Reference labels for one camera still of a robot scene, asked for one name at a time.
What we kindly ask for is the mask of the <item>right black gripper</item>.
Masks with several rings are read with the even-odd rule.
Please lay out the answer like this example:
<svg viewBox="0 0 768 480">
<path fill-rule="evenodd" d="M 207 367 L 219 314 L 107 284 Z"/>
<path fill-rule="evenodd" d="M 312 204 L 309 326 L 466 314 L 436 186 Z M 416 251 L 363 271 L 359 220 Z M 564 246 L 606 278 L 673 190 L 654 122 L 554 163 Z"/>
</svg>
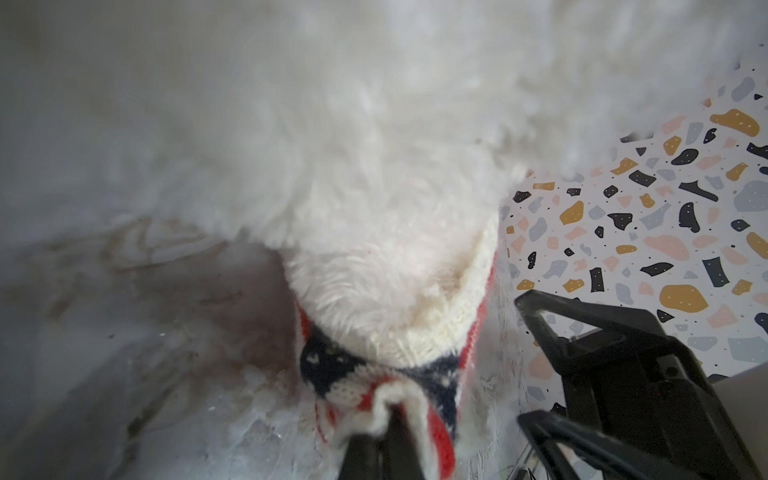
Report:
<svg viewBox="0 0 768 480">
<path fill-rule="evenodd" d="M 696 357 L 652 313 L 538 290 L 515 307 L 563 376 L 570 420 L 541 410 L 517 418 L 551 478 L 579 478 L 562 445 L 616 479 L 764 477 Z M 546 313 L 593 329 L 561 337 Z"/>
</svg>

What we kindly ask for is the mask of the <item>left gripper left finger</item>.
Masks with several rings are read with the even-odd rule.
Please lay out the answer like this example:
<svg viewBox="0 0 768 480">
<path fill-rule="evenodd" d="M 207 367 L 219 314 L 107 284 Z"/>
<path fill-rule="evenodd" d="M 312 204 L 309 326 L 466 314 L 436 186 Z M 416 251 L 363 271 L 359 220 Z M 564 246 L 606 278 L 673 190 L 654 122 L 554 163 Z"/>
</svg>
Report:
<svg viewBox="0 0 768 480">
<path fill-rule="evenodd" d="M 338 480 L 380 480 L 380 447 L 377 438 L 354 435 L 349 439 Z"/>
</svg>

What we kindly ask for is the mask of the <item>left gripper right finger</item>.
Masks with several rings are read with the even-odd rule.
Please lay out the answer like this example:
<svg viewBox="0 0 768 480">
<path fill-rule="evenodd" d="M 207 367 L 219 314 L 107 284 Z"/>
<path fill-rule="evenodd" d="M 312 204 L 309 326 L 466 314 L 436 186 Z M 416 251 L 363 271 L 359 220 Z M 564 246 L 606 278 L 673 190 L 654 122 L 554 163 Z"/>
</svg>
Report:
<svg viewBox="0 0 768 480">
<path fill-rule="evenodd" d="M 380 442 L 383 480 L 424 480 L 415 441 L 401 407 L 391 411 L 387 431 Z"/>
</svg>

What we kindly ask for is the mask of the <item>red white striped sweater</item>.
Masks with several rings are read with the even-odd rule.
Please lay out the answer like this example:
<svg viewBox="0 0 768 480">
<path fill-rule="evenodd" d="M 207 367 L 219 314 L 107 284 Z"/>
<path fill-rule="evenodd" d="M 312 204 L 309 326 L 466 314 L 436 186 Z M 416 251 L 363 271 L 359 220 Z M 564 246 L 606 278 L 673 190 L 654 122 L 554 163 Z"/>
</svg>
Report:
<svg viewBox="0 0 768 480">
<path fill-rule="evenodd" d="M 403 409 L 425 479 L 453 476 L 461 408 L 495 276 L 498 229 L 498 219 L 491 219 L 457 288 L 428 294 L 401 328 L 333 332 L 295 305 L 299 372 L 315 395 L 316 431 L 339 467 L 337 476 L 349 439 L 370 435 L 380 447 L 395 407 Z"/>
</svg>

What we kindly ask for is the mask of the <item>white teddy bear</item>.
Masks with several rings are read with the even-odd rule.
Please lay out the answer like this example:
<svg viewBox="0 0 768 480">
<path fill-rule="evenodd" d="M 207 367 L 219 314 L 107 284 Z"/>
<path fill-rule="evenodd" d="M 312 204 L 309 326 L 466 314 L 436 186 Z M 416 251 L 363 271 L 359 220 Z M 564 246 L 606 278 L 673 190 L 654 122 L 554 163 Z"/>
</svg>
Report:
<svg viewBox="0 0 768 480">
<path fill-rule="evenodd" d="M 766 30 L 763 1 L 5 1 L 1 240 L 246 233 L 387 348 L 530 169 L 603 160 Z"/>
</svg>

